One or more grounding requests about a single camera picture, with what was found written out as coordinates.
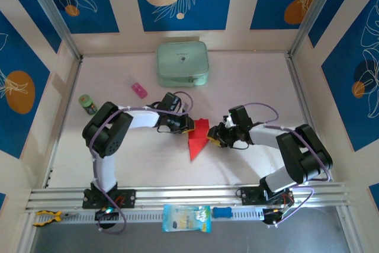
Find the orange circle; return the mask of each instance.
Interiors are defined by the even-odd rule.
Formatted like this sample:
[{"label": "orange circle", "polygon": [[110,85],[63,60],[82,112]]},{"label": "orange circle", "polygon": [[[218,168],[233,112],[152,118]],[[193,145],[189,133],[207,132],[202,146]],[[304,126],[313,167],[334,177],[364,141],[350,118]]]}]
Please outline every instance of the orange circle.
[{"label": "orange circle", "polygon": [[361,98],[365,94],[365,85],[361,81],[357,81],[351,88],[355,98]]},{"label": "orange circle", "polygon": [[77,7],[73,6],[73,5],[67,5],[65,7],[65,11],[66,11],[67,14],[69,14],[72,17],[76,17],[80,13],[79,9],[77,9]]},{"label": "orange circle", "polygon": [[8,84],[5,82],[6,86],[11,87],[5,93],[9,107],[18,114],[24,115],[29,113],[36,97],[36,89],[32,78],[24,71],[13,71],[8,75],[6,80],[11,81]]},{"label": "orange circle", "polygon": [[300,24],[313,0],[295,0],[284,12],[284,21],[287,24]]}]

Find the small pink bottle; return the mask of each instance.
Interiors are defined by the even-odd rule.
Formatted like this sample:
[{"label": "small pink bottle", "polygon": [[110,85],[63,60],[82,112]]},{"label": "small pink bottle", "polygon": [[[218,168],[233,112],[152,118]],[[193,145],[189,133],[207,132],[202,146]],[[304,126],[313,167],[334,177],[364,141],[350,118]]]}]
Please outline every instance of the small pink bottle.
[{"label": "small pink bottle", "polygon": [[135,80],[131,75],[126,76],[126,84],[129,85],[132,90],[141,98],[147,96],[147,91]]}]

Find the white wall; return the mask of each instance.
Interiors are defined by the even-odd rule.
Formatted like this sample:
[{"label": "white wall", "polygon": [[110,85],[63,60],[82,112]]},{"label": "white wall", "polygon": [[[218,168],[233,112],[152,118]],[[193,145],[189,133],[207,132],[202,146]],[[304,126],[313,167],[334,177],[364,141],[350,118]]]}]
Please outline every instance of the white wall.
[{"label": "white wall", "polygon": [[158,44],[177,41],[172,39],[177,37],[199,37],[209,50],[288,50],[297,32],[297,30],[250,31],[257,0],[230,0],[225,31],[145,33],[137,0],[110,1],[120,33],[73,35],[80,51],[85,55],[155,52]]},{"label": "white wall", "polygon": [[379,141],[353,151],[321,70],[322,63],[368,1],[345,0],[316,48],[306,40],[295,60],[317,131],[333,158],[335,178],[346,182],[349,188],[351,209],[365,246],[364,252],[378,252],[379,212],[368,186],[379,182]]},{"label": "white wall", "polygon": [[17,0],[1,0],[0,11],[47,66],[50,77],[38,106],[20,159],[0,151],[0,193],[7,199],[0,212],[0,251],[13,252],[21,237],[25,205],[30,189],[44,175],[54,137],[57,111],[68,89],[73,56],[64,44],[58,54],[50,47],[37,26]]}]

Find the mint green pouch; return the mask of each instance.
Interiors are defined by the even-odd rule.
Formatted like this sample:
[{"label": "mint green pouch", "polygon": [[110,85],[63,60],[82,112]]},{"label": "mint green pouch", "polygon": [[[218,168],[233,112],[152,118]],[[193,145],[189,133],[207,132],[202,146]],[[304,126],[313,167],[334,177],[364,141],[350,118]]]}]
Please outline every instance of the mint green pouch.
[{"label": "mint green pouch", "polygon": [[201,41],[160,44],[156,61],[162,87],[192,87],[208,81],[208,51]]}]

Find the cable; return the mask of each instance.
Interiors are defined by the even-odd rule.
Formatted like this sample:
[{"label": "cable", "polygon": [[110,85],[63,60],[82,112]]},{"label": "cable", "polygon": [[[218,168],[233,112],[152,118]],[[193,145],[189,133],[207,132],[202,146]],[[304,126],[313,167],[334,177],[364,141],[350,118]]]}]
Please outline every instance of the cable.
[{"label": "cable", "polygon": [[277,127],[277,126],[265,126],[268,129],[274,129],[274,130],[284,130],[286,132],[292,133],[294,136],[296,136],[302,144],[309,150],[309,152],[313,155],[317,163],[321,166],[322,170],[326,174],[326,178],[321,178],[321,179],[312,179],[313,181],[331,181],[332,176],[329,173],[329,170],[326,168],[324,163],[321,161],[317,153],[312,149],[312,147],[294,130],[288,129],[286,127]]},{"label": "cable", "polygon": [[286,219],[288,219],[289,217],[291,217],[292,215],[294,215],[298,210],[300,210],[300,208],[310,199],[313,197],[313,194],[314,194],[314,189],[313,188],[310,188],[310,187],[300,187],[298,189],[306,189],[306,190],[310,190],[310,194],[309,196],[293,211],[291,212],[288,216],[282,218],[280,221],[274,223],[273,225],[269,225],[270,226],[275,226],[277,227],[279,224],[281,224],[283,221],[285,221]]},{"label": "cable", "polygon": [[276,118],[272,119],[272,120],[268,120],[266,121],[265,123],[268,124],[268,123],[272,123],[273,121],[277,121],[279,119],[279,113],[277,110],[275,110],[273,107],[271,107],[270,105],[268,104],[265,104],[265,103],[259,103],[259,102],[251,102],[251,103],[247,103],[245,105],[243,105],[244,107],[247,107],[247,106],[250,106],[250,105],[260,105],[260,106],[265,106],[269,109],[271,109],[275,115],[277,116]]},{"label": "cable", "polygon": [[[188,108],[187,111],[181,113],[181,116],[182,115],[185,115],[185,114],[188,114],[193,106],[194,106],[194,100],[192,99],[192,97],[184,92],[184,91],[178,91],[174,94],[185,94],[188,96],[188,98],[191,100],[191,105],[190,107]],[[126,216],[124,215],[123,211],[119,208],[119,206],[111,199],[111,197],[107,194],[107,192],[105,192],[105,190],[103,189],[102,185],[100,183],[97,183],[97,181],[99,180],[99,176],[98,176],[98,173],[97,173],[97,159],[98,159],[98,154],[94,151],[94,142],[95,140],[97,139],[97,137],[99,136],[99,134],[101,133],[101,131],[106,127],[106,125],[115,117],[117,116],[118,114],[122,113],[122,112],[125,112],[125,111],[153,111],[153,112],[157,112],[157,113],[165,113],[165,114],[173,114],[173,115],[177,115],[178,113],[176,112],[171,112],[171,111],[163,111],[163,110],[157,110],[157,109],[153,109],[153,108],[148,108],[148,107],[143,107],[143,108],[140,108],[140,107],[127,107],[127,108],[123,108],[123,109],[120,109],[120,110],[117,110],[116,112],[114,112],[112,115],[110,115],[104,122],[103,124],[100,126],[100,128],[95,132],[94,136],[92,137],[90,143],[89,143],[89,151],[92,155],[92,168],[94,170],[94,178],[95,178],[95,181],[96,181],[96,184],[100,190],[100,192],[105,196],[105,198],[107,198],[107,200],[112,204],[112,206],[121,214],[121,217],[123,218],[124,220],[124,226],[122,229],[118,230],[118,231],[104,231],[105,233],[107,234],[120,234],[121,232],[123,232],[126,228]],[[99,231],[103,231],[102,228],[100,227],[100,221],[98,221],[97,223],[97,226],[99,228]]]}]

